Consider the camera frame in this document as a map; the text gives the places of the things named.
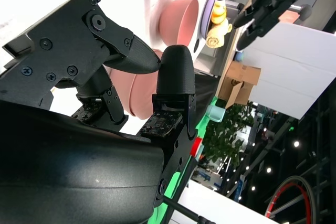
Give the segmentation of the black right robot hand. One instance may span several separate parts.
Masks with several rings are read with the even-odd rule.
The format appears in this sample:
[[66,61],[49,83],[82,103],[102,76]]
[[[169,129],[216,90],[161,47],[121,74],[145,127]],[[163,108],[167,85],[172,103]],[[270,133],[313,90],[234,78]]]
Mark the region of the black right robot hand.
[[[158,56],[100,0],[69,0],[4,45],[1,223],[145,223],[196,138],[186,46]],[[136,135],[107,68],[157,73]]]

